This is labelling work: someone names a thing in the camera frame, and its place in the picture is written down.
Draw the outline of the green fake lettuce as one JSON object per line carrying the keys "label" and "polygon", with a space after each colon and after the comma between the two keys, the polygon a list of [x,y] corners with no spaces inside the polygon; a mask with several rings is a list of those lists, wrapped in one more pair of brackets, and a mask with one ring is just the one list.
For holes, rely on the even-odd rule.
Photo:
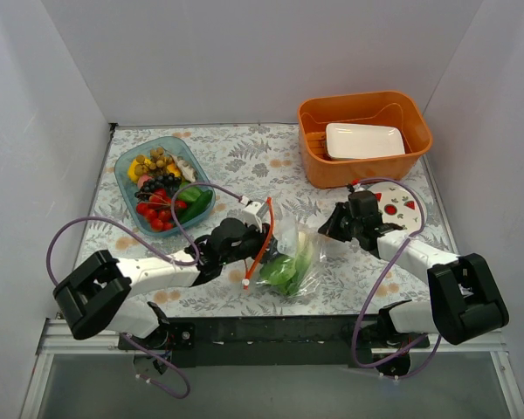
{"label": "green fake lettuce", "polygon": [[300,231],[295,254],[267,260],[259,270],[258,283],[284,297],[308,295],[317,286],[316,271],[320,262],[321,240],[315,234]]}

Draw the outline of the clear zip top bag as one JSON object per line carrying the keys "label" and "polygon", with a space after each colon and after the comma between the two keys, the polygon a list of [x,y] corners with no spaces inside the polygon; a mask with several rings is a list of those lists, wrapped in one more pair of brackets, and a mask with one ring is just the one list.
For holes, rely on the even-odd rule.
{"label": "clear zip top bag", "polygon": [[241,200],[243,216],[263,234],[262,249],[245,268],[242,286],[257,284],[286,298],[315,292],[326,260],[323,238],[268,197],[263,202]]}

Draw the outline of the green fake cucumber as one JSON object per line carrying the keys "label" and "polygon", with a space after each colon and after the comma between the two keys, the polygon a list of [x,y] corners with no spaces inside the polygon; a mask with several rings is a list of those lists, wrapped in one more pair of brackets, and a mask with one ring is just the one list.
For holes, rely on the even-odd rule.
{"label": "green fake cucumber", "polygon": [[192,219],[202,215],[210,206],[213,197],[211,190],[204,190],[200,196],[191,204],[187,206],[187,209],[178,216],[180,223],[187,223]]}

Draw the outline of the dark fake blueberries bunch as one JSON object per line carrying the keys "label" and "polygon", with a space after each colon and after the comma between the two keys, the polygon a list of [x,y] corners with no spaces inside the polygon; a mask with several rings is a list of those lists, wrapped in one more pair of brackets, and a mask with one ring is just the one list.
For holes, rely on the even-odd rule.
{"label": "dark fake blueberries bunch", "polygon": [[153,194],[172,197],[180,189],[183,179],[172,173],[168,175],[158,175],[157,177],[147,178],[140,185],[134,196],[138,200],[148,200]]}

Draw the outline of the brown fake nuts cluster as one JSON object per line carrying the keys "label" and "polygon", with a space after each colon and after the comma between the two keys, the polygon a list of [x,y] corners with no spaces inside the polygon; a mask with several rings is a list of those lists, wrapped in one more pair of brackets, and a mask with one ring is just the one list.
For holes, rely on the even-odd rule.
{"label": "brown fake nuts cluster", "polygon": [[169,158],[167,155],[165,155],[163,148],[152,148],[149,151],[149,156],[137,155],[135,158],[138,158],[139,160],[148,158],[151,160],[148,175],[165,175],[166,174],[166,167],[169,164]]}

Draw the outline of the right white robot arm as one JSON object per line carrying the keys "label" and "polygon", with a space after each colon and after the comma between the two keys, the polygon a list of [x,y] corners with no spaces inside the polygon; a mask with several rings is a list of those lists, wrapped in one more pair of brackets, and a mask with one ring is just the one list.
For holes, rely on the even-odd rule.
{"label": "right white robot arm", "polygon": [[487,261],[479,254],[459,256],[411,237],[396,223],[383,221],[380,197],[360,190],[337,203],[318,229],[394,264],[428,286],[428,302],[406,300],[379,311],[378,338],[397,347],[410,333],[436,333],[453,345],[506,326],[509,313]]}

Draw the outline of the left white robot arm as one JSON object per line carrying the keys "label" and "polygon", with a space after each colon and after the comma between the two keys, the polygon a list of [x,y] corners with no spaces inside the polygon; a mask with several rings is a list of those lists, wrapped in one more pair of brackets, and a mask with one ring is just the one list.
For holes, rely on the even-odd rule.
{"label": "left white robot arm", "polygon": [[96,251],[65,279],[53,297],[72,336],[86,340],[108,330],[130,333],[148,348],[162,347],[169,337],[162,312],[132,298],[170,287],[194,287],[218,278],[223,267],[261,256],[266,266],[281,256],[270,225],[260,228],[225,218],[210,234],[185,249],[159,258],[115,258]]}

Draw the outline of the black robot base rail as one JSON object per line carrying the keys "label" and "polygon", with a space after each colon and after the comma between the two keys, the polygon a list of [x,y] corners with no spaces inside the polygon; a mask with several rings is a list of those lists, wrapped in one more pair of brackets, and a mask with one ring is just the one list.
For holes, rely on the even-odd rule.
{"label": "black robot base rail", "polygon": [[173,318],[167,332],[138,339],[159,353],[169,351],[176,366],[354,367],[352,315]]}

